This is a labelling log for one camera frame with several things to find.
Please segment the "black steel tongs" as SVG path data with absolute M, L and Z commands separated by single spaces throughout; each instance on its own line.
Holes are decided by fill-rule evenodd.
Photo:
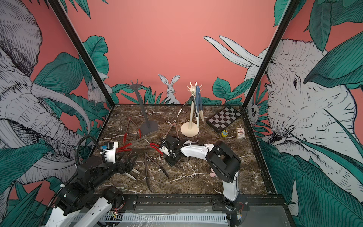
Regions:
M 164 173 L 164 175 L 168 179 L 170 179 L 170 176 L 169 176 L 169 174 L 167 173 L 166 169 L 163 166 L 161 166 L 160 164 L 158 164 L 148 154 L 145 154 L 144 155 L 145 179 L 146 179 L 146 184 L 147 184 L 148 189 L 152 192 L 153 189 L 152 189 L 152 185 L 150 183 L 150 180 L 151 180 L 151 174 L 150 173 L 154 172 L 154 170 L 149 168 L 149 162 L 153 163 L 157 167 L 157 169 L 159 169 L 160 171 L 162 171 Z

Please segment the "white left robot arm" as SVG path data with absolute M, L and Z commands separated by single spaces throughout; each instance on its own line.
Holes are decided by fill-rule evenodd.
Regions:
M 77 167 L 75 181 L 60 189 L 55 207 L 45 226 L 70 226 L 85 205 L 96 199 L 96 189 L 113 175 L 132 171 L 137 157 L 137 154 L 132 153 L 114 163 L 97 156 L 88 158 Z M 91 227 L 107 212 L 118 212 L 125 203 L 123 192 L 110 186 L 96 199 L 91 209 L 75 226 Z

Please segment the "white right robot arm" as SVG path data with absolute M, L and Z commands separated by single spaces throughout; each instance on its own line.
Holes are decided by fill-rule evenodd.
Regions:
M 223 141 L 201 144 L 167 136 L 160 139 L 158 150 L 171 167 L 181 158 L 192 157 L 207 161 L 213 173 L 223 181 L 223 196 L 231 202 L 237 200 L 240 194 L 238 175 L 241 160 Z

